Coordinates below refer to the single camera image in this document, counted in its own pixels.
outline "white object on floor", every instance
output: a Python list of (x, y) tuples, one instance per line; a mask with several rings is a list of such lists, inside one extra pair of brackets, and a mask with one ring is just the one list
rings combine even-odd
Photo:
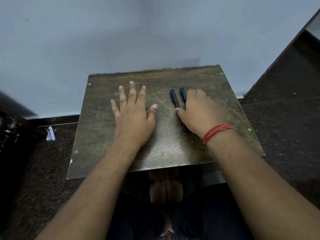
[(55, 141), (56, 137), (54, 136), (54, 130), (52, 129), (52, 126), (49, 126), (48, 128), (46, 128), (48, 135), (46, 138), (46, 141)]

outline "small table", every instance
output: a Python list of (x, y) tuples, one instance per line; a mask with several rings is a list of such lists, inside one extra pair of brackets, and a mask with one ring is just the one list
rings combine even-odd
[[(113, 141), (116, 126), (110, 100), (119, 105), (119, 85), (129, 93), (129, 81), (137, 91), (146, 86), (147, 108), (158, 104), (157, 125), (150, 141), (137, 154), (129, 171), (214, 162), (202, 140), (185, 134), (169, 91), (202, 89), (220, 107), (227, 121), (260, 155), (265, 153), (219, 65), (135, 72), (92, 74), (83, 99), (67, 179), (83, 178)], [(177, 96), (182, 107), (180, 96)]]

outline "bracelet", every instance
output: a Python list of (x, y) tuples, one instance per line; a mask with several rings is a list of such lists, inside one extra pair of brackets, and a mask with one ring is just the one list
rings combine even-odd
[(215, 136), (219, 132), (224, 131), (226, 129), (233, 129), (233, 127), (231, 125), (229, 125), (228, 123), (225, 123), (225, 124), (217, 125), (217, 126), (213, 127), (212, 129), (210, 129), (202, 139), (204, 145), (206, 145), (207, 142), (210, 141), (210, 139), (213, 136)]

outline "pen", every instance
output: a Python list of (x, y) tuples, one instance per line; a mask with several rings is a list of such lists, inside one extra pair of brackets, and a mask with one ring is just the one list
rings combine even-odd
[[(180, 108), (180, 107), (179, 107), (178, 100), (177, 100), (176, 93), (174, 92), (173, 89), (170, 90), (170, 97), (171, 97), (171, 101), (173, 102), (174, 106), (175, 106), (176, 108)], [(188, 130), (188, 128), (186, 127), (186, 125), (185, 125), (184, 123), (182, 123), (181, 120), (180, 120), (180, 122), (181, 122), (181, 125), (182, 125), (183, 132), (184, 132), (184, 133), (188, 133), (189, 130)]]
[(182, 101), (183, 101), (184, 103), (186, 103), (186, 101), (187, 101), (187, 95), (186, 95), (186, 91), (184, 90), (184, 87), (181, 87), (181, 88), (179, 89), (179, 92), (180, 92), (180, 96), (181, 96), (181, 98), (182, 98)]

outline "wall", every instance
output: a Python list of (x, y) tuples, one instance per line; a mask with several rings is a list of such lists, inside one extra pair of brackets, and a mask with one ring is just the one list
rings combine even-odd
[(220, 64), (237, 96), (320, 0), (0, 0), (0, 90), (27, 118), (79, 114), (89, 74)]
[(313, 34), (313, 36), (317, 37), (320, 40), (320, 13), (316, 16), (316, 18), (308, 25), (306, 28), (307, 31)]

